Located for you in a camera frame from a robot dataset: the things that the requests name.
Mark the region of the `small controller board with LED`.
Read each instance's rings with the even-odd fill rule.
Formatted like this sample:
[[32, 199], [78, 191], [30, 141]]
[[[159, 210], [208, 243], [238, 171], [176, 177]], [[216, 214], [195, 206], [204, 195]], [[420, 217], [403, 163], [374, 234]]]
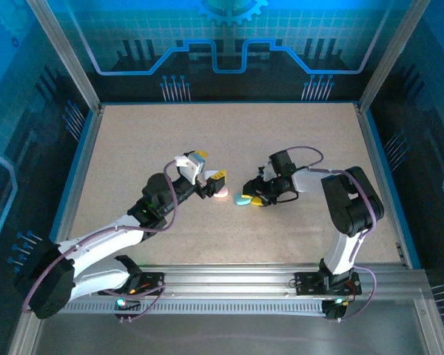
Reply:
[[345, 316], [349, 301], [343, 298], [337, 298], [335, 300], [323, 300], [322, 311], [327, 320], [333, 320], [340, 322]]
[[123, 313], [139, 313], [141, 311], [141, 302], [139, 300], [131, 300], [126, 298], [118, 298], [115, 301], [114, 310]]

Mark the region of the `blue circuit-print backdrop panel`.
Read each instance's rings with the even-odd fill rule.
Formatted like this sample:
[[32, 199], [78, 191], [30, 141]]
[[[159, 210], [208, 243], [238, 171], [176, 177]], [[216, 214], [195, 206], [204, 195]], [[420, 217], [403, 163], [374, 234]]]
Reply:
[[444, 0], [430, 0], [370, 111], [444, 327]]
[[357, 101], [411, 0], [47, 0], [103, 102]]
[[21, 316], [14, 278], [50, 236], [89, 113], [27, 0], [0, 0], [0, 355]]

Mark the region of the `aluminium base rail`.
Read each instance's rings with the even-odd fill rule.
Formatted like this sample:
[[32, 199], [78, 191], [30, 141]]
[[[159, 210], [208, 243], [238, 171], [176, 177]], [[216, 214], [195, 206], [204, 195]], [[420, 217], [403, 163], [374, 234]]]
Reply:
[[[431, 299], [432, 292], [426, 272], [409, 269], [400, 263], [367, 263], [357, 267], [365, 300], [371, 294], [373, 277], [377, 279], [374, 300]], [[314, 272], [316, 264], [245, 263], [245, 264], [182, 264], [142, 266], [143, 272], [162, 272], [166, 283], [165, 299], [294, 299], [296, 291], [289, 281], [296, 272]]]

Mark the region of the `aluminium frame side rail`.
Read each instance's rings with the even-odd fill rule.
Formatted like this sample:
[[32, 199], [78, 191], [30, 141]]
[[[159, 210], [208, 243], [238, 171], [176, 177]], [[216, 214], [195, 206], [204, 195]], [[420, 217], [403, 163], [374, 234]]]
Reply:
[[[54, 242], [66, 239], [72, 231], [103, 114], [104, 106], [100, 105], [86, 119], [50, 232], [50, 239]], [[7, 355], [33, 355], [40, 326], [41, 320], [33, 313], [21, 314]]]
[[404, 274], [420, 277], [420, 285], [417, 287], [419, 294], [410, 294], [406, 299], [407, 304], [414, 309], [415, 333], [420, 337], [425, 355], [444, 355], [444, 322], [436, 300], [433, 298], [428, 275], [420, 267], [377, 128], [371, 115], [363, 111], [359, 103], [354, 103], [354, 110], [386, 208], [386, 216], [396, 238], [396, 247], [402, 266], [400, 270]]

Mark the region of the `aluminium frame post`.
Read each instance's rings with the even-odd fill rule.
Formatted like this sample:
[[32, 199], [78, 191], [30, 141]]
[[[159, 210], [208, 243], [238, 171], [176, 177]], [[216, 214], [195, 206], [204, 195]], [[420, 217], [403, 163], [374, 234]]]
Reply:
[[410, 6], [399, 23], [360, 98], [359, 113], [365, 114], [380, 91], [394, 64], [414, 32], [431, 0], [411, 0]]
[[26, 1], [61, 59], [62, 64], [70, 74], [71, 79], [81, 93], [87, 106], [93, 113], [99, 113], [101, 108], [100, 99], [78, 60], [68, 38], [58, 23], [58, 19], [47, 3], [47, 0]]

